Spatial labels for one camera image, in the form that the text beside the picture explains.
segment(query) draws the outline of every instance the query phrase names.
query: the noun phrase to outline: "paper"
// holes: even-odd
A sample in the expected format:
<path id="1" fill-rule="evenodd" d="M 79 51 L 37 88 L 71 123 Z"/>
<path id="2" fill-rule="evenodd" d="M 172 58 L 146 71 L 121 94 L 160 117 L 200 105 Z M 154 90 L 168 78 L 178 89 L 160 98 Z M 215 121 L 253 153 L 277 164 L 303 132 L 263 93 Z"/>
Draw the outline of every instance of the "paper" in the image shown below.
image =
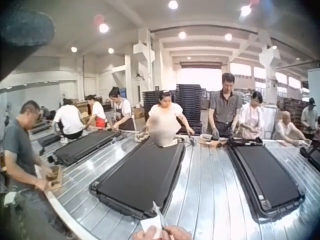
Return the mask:
<path id="1" fill-rule="evenodd" d="M 146 232 L 151 226 L 156 227 L 156 232 L 154 234 L 153 240 L 162 238 L 161 217 L 159 215 L 142 220 L 140 221 L 140 223 L 144 232 Z"/>

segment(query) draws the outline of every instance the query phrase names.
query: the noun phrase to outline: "white t-shirt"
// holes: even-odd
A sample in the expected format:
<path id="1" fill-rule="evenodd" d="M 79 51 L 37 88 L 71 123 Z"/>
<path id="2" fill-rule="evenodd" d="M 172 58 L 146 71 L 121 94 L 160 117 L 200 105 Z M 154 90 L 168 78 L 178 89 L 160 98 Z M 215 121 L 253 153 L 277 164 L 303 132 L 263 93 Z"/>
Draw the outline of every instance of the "white t-shirt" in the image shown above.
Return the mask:
<path id="1" fill-rule="evenodd" d="M 172 104 L 171 108 L 172 108 L 175 116 L 179 117 L 183 112 L 182 107 L 179 104 L 174 103 L 174 102 L 171 103 L 171 104 Z M 149 111 L 149 116 L 161 114 L 161 111 L 162 111 L 162 108 L 158 104 L 153 105 L 152 108 Z"/>
<path id="2" fill-rule="evenodd" d="M 54 122 L 59 121 L 63 124 L 63 133 L 66 135 L 75 134 L 84 129 L 84 125 L 81 122 L 81 115 L 73 105 L 65 105 L 60 107 L 54 116 Z"/>
<path id="3" fill-rule="evenodd" d="M 296 126 L 292 122 L 289 122 L 288 125 L 285 125 L 282 120 L 279 120 L 275 126 L 274 139 L 282 140 L 281 136 L 283 135 L 288 137 L 291 131 L 295 128 Z"/>
<path id="4" fill-rule="evenodd" d="M 104 119 L 107 122 L 104 107 L 98 101 L 95 101 L 92 106 L 92 115 L 96 115 L 98 118 Z"/>
<path id="5" fill-rule="evenodd" d="M 132 117 L 132 109 L 131 109 L 131 103 L 128 99 L 123 99 L 120 104 L 114 104 L 114 110 L 121 109 L 122 115 L 125 116 L 127 114 L 130 114 L 130 117 Z"/>

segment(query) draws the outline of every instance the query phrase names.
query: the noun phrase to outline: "gray t-shirt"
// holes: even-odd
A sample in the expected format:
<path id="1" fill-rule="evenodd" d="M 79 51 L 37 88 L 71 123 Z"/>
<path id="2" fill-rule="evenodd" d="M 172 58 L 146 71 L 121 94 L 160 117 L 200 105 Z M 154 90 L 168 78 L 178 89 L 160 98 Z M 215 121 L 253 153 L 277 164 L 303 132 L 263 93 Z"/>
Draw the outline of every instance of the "gray t-shirt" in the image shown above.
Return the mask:
<path id="1" fill-rule="evenodd" d="M 5 129 L 3 137 L 3 150 L 16 154 L 16 164 L 26 173 L 37 176 L 35 168 L 35 156 L 29 139 L 29 133 L 24 130 L 17 119 L 10 122 Z M 17 190 L 33 188 L 34 186 L 18 182 L 10 178 L 10 186 L 16 186 Z"/>

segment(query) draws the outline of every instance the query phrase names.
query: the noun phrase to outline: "apron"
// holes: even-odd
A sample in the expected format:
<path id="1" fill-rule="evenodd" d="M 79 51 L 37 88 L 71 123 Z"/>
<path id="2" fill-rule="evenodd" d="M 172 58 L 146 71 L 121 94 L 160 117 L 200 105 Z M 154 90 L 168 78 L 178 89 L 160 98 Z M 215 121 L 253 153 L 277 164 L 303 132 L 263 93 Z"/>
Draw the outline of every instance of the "apron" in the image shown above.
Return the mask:
<path id="1" fill-rule="evenodd" d="M 249 106 L 249 111 L 247 111 L 245 116 L 245 124 L 249 125 L 250 127 L 257 128 L 259 124 L 259 113 L 258 109 L 252 109 L 251 106 Z M 241 136 L 244 139 L 256 139 L 258 138 L 260 133 L 253 133 L 249 129 L 246 129 L 244 127 L 241 128 Z"/>
<path id="2" fill-rule="evenodd" d="M 122 105 L 121 108 L 116 108 L 116 106 L 114 106 L 114 110 L 115 110 L 115 120 L 116 121 L 120 121 L 124 115 L 122 114 Z M 132 119 L 132 117 L 130 116 L 130 118 L 125 121 L 124 123 L 122 123 L 119 126 L 119 130 L 124 130 L 124 131 L 135 131 L 135 124 L 134 124 L 134 120 Z"/>
<path id="3" fill-rule="evenodd" d="M 152 117 L 156 118 L 156 123 L 149 128 L 150 138 L 158 146 L 169 145 L 181 129 L 174 108 L 171 107 L 167 112 L 160 110 Z"/>

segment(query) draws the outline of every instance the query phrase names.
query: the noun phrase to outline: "woman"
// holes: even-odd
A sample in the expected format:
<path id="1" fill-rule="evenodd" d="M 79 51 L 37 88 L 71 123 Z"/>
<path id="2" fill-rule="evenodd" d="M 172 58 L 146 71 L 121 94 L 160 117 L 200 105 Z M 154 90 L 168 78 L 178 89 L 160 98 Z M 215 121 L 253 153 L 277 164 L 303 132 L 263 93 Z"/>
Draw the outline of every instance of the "woman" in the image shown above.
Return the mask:
<path id="1" fill-rule="evenodd" d="M 168 90 L 163 90 L 159 94 L 159 103 L 152 106 L 149 111 L 149 119 L 145 125 L 147 128 L 155 124 L 162 125 L 164 128 L 170 126 L 177 128 L 178 131 L 181 127 L 177 121 L 177 118 L 179 118 L 185 126 L 188 135 L 194 135 L 195 131 L 189 126 L 188 120 L 182 112 L 181 106 L 172 102 L 171 93 Z"/>
<path id="2" fill-rule="evenodd" d="M 92 114 L 85 128 L 88 128 L 90 125 L 94 124 L 94 122 L 96 127 L 105 128 L 107 126 L 107 118 L 101 103 L 96 101 L 94 95 L 87 96 L 86 100 L 92 109 Z"/>
<path id="3" fill-rule="evenodd" d="M 120 89 L 116 86 L 109 92 L 109 98 L 114 106 L 115 123 L 113 124 L 113 128 L 134 131 L 135 124 L 132 119 L 132 109 L 129 100 L 120 96 Z"/>
<path id="4" fill-rule="evenodd" d="M 251 101 L 243 105 L 240 116 L 239 126 L 240 135 L 244 139 L 256 139 L 264 129 L 264 118 L 260 104 L 263 97 L 259 91 L 255 91 L 251 96 Z"/>

